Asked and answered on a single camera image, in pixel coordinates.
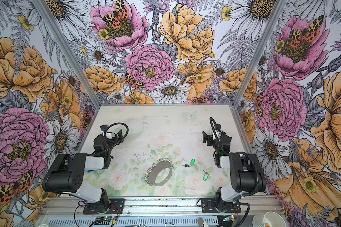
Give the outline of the green tag key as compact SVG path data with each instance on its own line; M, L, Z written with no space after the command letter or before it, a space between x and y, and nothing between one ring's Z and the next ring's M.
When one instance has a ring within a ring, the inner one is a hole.
M196 161L195 159L192 159L188 164L184 164L183 167L189 168L195 164L195 161Z

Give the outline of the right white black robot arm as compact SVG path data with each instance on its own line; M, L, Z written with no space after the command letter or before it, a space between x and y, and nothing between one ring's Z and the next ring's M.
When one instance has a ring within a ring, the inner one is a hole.
M230 184L219 187L215 192L215 200L208 201L205 209L206 212L239 212L239 200L264 192L266 178L257 155L244 151L231 152L232 137L226 135L213 117L209 121L212 134L202 132L202 142L213 147L214 163L218 168L229 171Z

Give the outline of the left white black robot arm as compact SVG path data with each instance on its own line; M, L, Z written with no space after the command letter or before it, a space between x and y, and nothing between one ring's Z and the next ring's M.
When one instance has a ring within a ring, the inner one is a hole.
M102 125L101 133L94 139L94 151L74 155L58 155L47 171L42 187L45 192L66 194L82 200L84 214L116 213L120 210L103 188L84 180L87 171L106 170L113 159L113 148L122 143L129 133L125 123Z

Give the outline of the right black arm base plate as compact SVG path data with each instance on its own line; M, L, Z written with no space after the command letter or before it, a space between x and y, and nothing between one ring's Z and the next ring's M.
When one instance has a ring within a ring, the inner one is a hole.
M225 202L223 200L217 201L215 198L200 198L197 206L202 209L202 213L240 213L241 207L232 202Z

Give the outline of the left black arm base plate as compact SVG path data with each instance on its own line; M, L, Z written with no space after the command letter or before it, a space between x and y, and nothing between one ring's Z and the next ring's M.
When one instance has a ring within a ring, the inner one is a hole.
M125 199L108 199L97 203L89 203L83 209L84 215L102 215L102 214L122 214Z

